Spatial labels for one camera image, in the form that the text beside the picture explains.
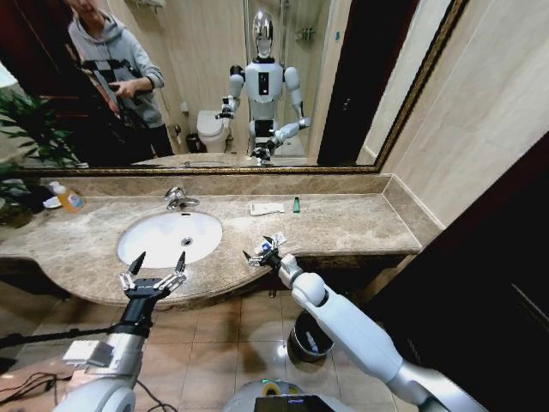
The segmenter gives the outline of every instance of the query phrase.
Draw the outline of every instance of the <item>black trash bin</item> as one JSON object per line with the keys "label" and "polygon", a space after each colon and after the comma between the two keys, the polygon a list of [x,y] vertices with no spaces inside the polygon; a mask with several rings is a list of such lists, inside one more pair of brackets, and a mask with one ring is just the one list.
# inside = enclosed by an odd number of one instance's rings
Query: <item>black trash bin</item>
{"label": "black trash bin", "polygon": [[326,357],[334,341],[320,329],[310,313],[302,311],[290,332],[288,346],[303,362],[316,362]]}
{"label": "black trash bin", "polygon": [[187,147],[190,153],[204,153],[206,152],[206,146],[198,138],[198,133],[190,133],[186,137]]}

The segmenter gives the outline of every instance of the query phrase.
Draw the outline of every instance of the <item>faucet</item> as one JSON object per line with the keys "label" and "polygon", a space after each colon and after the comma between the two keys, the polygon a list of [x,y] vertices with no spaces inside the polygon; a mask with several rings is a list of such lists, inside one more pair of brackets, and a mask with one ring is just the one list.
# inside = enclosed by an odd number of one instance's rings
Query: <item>faucet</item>
{"label": "faucet", "polygon": [[182,189],[179,189],[177,186],[172,187],[169,191],[166,192],[166,194],[164,195],[164,200],[169,202],[166,206],[166,209],[170,210],[171,212],[181,210],[182,208],[185,208],[187,206],[198,206],[200,204],[200,201],[198,199],[187,197],[185,192]]}

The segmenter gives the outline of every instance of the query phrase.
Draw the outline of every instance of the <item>sink drain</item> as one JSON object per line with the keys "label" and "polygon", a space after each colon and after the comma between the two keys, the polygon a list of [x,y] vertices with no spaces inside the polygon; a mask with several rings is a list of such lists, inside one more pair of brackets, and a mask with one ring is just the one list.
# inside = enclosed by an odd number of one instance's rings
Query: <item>sink drain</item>
{"label": "sink drain", "polygon": [[192,244],[192,238],[183,238],[181,240],[181,246],[189,246]]}

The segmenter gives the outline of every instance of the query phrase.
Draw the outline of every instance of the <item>gold mirror frame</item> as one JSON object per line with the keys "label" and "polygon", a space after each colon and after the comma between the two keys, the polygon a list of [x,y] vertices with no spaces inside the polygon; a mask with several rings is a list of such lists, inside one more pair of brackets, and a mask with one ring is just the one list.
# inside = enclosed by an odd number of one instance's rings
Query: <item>gold mirror frame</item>
{"label": "gold mirror frame", "polygon": [[391,125],[389,134],[372,166],[323,167],[323,166],[265,166],[265,167],[110,167],[86,169],[21,169],[16,176],[21,177],[99,177],[99,176],[173,176],[203,174],[356,174],[380,173],[391,149],[407,122],[410,113],[421,96],[429,77],[449,40],[456,23],[459,21],[468,0],[453,0],[442,19],[437,32],[421,63],[413,83],[402,102],[401,108]]}

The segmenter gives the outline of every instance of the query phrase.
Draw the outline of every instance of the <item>gray hoodie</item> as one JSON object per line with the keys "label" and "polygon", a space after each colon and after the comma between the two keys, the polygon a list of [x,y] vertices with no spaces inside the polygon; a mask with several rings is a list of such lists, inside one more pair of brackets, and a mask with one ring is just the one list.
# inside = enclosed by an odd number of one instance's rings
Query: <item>gray hoodie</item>
{"label": "gray hoodie", "polygon": [[[105,27],[99,39],[95,39],[87,33],[77,16],[69,25],[70,38],[80,53],[81,60],[126,59],[141,74],[141,77],[146,76],[151,80],[154,88],[163,87],[164,78],[160,69],[151,63],[147,52],[143,50],[134,35],[116,17],[104,11],[102,13],[105,17]],[[102,70],[110,69],[110,66],[106,63],[98,64],[103,65],[103,67],[100,67]],[[116,101],[116,96],[108,88],[106,79],[98,70],[95,70],[94,74],[101,86],[111,96],[111,99]],[[114,75],[118,82],[135,79],[130,71],[125,68],[115,69]],[[164,122],[154,101],[153,93],[140,95],[135,97],[134,100],[138,102],[137,105],[132,99],[123,99],[124,104],[136,111],[148,127],[163,125]]]}

